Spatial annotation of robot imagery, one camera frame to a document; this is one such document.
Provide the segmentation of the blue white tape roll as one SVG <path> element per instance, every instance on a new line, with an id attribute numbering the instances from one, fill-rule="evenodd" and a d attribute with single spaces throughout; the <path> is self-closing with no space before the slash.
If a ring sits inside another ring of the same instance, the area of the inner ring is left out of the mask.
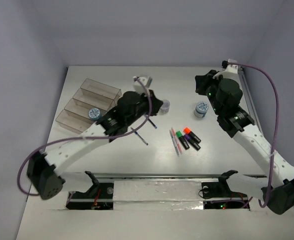
<path id="1" fill-rule="evenodd" d="M 194 109 L 194 115 L 197 118 L 204 118 L 208 112 L 209 104 L 205 101 L 199 101 Z"/>
<path id="2" fill-rule="evenodd" d="M 102 113 L 100 111 L 99 108 L 91 108 L 89 111 L 88 111 L 88 117 L 92 120 L 92 121 L 97 121 L 99 120 L 101 117 L 102 117 Z"/>

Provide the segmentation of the green cap black highlighter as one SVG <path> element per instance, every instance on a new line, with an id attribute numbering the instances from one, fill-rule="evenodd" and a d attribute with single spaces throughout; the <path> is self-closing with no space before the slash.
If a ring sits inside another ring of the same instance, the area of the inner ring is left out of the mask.
<path id="1" fill-rule="evenodd" d="M 180 141 L 181 145 L 183 146 L 183 148 L 185 150 L 188 150 L 190 148 L 190 146 L 189 146 L 187 140 L 185 139 L 185 137 L 183 136 L 183 134 L 180 131 L 176 131 L 175 134 L 176 134 L 178 140 Z"/>

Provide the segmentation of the orange cap black highlighter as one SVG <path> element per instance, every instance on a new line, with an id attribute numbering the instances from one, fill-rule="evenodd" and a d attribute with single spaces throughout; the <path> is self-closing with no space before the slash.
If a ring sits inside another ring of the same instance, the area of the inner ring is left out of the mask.
<path id="1" fill-rule="evenodd" d="M 201 143 L 201 139 L 194 132 L 192 132 L 188 127 L 185 127 L 183 129 L 183 132 L 189 135 L 197 144 Z"/>

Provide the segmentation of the purple cap black highlighter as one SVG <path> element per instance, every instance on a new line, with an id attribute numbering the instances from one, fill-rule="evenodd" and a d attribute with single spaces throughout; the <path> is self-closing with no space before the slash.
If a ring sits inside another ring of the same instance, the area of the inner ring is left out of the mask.
<path id="1" fill-rule="evenodd" d="M 195 142 L 188 134 L 183 135 L 187 142 L 196 150 L 199 151 L 201 147 L 197 142 Z"/>

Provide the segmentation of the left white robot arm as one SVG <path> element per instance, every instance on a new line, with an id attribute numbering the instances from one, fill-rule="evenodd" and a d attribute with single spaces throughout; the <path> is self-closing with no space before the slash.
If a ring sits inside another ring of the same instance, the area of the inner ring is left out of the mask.
<path id="1" fill-rule="evenodd" d="M 48 152 L 31 154 L 27 177 L 42 200 L 56 196 L 65 184 L 65 170 L 91 151 L 128 135 L 128 128 L 140 117 L 158 114 L 163 101 L 154 92 L 127 91 L 116 106 L 107 111 L 78 137 L 65 138 L 63 145 Z"/>

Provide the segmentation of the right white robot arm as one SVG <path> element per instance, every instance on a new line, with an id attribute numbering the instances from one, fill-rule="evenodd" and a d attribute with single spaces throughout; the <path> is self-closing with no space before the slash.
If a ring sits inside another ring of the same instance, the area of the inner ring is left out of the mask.
<path id="1" fill-rule="evenodd" d="M 282 215 L 294 206 L 294 167 L 272 150 L 255 121 L 240 106 L 243 91 L 233 77 L 233 73 L 210 70 L 195 76 L 195 91 L 208 98 L 221 129 L 242 146 L 271 179 L 261 180 L 229 170 L 218 178 L 217 190 L 222 196 L 243 193 L 263 201 L 273 213 Z"/>

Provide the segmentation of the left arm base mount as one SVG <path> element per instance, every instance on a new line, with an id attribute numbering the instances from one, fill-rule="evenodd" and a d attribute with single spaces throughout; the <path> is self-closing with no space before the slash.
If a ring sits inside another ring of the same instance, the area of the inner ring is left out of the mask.
<path id="1" fill-rule="evenodd" d="M 92 172 L 84 173 L 91 179 L 91 187 L 85 192 L 69 192 L 65 207 L 68 210 L 113 210 L 114 183 L 99 182 Z"/>

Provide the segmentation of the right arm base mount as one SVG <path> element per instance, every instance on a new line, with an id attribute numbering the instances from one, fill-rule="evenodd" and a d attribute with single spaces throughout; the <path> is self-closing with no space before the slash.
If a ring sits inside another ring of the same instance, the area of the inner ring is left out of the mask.
<path id="1" fill-rule="evenodd" d="M 229 170 L 218 177 L 218 181 L 202 182 L 198 196 L 203 199 L 204 210 L 250 209 L 251 198 L 244 193 L 231 191 L 228 177 L 238 173 Z"/>

